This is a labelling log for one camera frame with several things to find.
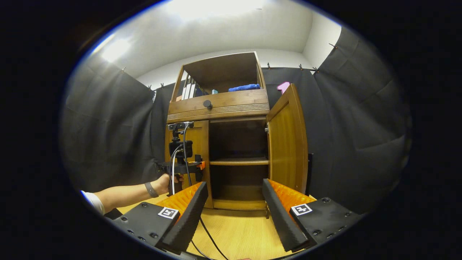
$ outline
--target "hand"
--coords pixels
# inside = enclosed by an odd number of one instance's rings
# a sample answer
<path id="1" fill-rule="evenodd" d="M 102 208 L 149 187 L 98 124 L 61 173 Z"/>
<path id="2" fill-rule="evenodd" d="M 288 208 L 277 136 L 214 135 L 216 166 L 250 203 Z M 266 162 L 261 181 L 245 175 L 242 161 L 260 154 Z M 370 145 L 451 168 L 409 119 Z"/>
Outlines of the hand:
<path id="1" fill-rule="evenodd" d="M 183 181 L 183 175 L 181 174 L 180 175 L 180 181 Z M 158 195 L 162 195 L 164 193 L 167 193 L 169 192 L 169 184 L 170 184 L 171 180 L 169 178 L 169 175 L 164 173 L 162 176 L 160 176 L 159 179 L 151 182 L 151 185 L 153 187 L 153 189 L 157 192 Z"/>

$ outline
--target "wooden cabinet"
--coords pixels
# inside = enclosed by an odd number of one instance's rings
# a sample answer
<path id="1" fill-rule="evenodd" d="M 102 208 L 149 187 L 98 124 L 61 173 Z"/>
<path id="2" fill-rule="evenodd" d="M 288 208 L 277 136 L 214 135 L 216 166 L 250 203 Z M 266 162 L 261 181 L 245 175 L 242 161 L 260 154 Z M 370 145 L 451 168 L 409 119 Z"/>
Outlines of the wooden cabinet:
<path id="1" fill-rule="evenodd" d="M 183 71 L 205 89 L 218 89 L 219 93 L 176 101 Z M 261 89 L 225 92 L 230 87 L 257 82 Z M 205 100 L 211 101 L 212 109 L 203 106 Z M 209 198 L 205 207 L 264 210 L 266 203 L 261 191 L 264 178 L 304 193 L 308 146 L 297 90 L 290 85 L 269 110 L 256 53 L 183 65 L 167 123 L 183 121 L 195 122 L 195 127 L 187 130 L 186 140 L 193 141 L 193 154 L 200 154 L 206 162 L 203 181 L 207 182 Z M 171 139 L 172 132 L 166 130 L 166 160 L 170 159 Z M 188 186 L 185 178 L 183 187 Z"/>

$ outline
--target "wristband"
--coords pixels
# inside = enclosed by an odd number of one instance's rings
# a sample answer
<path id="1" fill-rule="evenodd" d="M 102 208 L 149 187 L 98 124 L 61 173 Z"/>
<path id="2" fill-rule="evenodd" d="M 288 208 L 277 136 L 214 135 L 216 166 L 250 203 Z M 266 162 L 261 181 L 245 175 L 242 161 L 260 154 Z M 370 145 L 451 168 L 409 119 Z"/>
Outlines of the wristband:
<path id="1" fill-rule="evenodd" d="M 146 186 L 147 192 L 149 192 L 149 195 L 151 195 L 151 197 L 153 197 L 153 198 L 159 197 L 157 192 L 152 188 L 152 185 L 151 185 L 150 182 L 146 182 L 145 186 Z"/>

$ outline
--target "blue cloth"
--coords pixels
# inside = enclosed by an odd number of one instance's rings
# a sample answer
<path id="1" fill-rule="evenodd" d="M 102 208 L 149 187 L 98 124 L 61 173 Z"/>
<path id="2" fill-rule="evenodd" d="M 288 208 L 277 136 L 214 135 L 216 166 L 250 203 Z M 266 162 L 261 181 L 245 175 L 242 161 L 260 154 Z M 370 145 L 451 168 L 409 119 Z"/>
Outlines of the blue cloth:
<path id="1" fill-rule="evenodd" d="M 239 90 L 250 90 L 250 89 L 260 89 L 260 84 L 248 84 L 245 86 L 232 87 L 228 91 L 239 91 Z"/>

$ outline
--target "cabinet door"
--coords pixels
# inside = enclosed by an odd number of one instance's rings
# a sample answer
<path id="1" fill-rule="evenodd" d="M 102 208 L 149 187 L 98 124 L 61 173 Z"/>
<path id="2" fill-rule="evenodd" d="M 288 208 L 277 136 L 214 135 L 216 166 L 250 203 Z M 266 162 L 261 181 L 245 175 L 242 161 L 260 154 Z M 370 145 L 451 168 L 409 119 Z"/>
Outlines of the cabinet door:
<path id="1" fill-rule="evenodd" d="M 305 193 L 308 143 L 297 89 L 291 84 L 267 114 L 269 178 Z"/>
<path id="2" fill-rule="evenodd" d="M 180 135 L 180 140 L 183 141 L 184 135 Z M 173 132 L 165 127 L 165 160 L 170 161 L 169 143 L 172 141 Z M 209 171 L 209 156 L 208 156 L 208 120 L 205 121 L 194 121 L 194 128 L 188 128 L 186 130 L 186 140 L 193 141 L 193 157 L 188 158 L 188 161 L 194 161 L 194 155 L 201 155 L 203 161 L 205 161 L 205 169 L 202 171 L 202 181 L 207 182 L 208 198 L 205 202 L 206 208 L 213 208 L 212 204 L 212 187 L 210 186 L 210 171 Z M 195 173 L 191 174 L 192 184 L 196 184 Z M 183 176 L 183 189 L 189 187 L 188 176 Z"/>

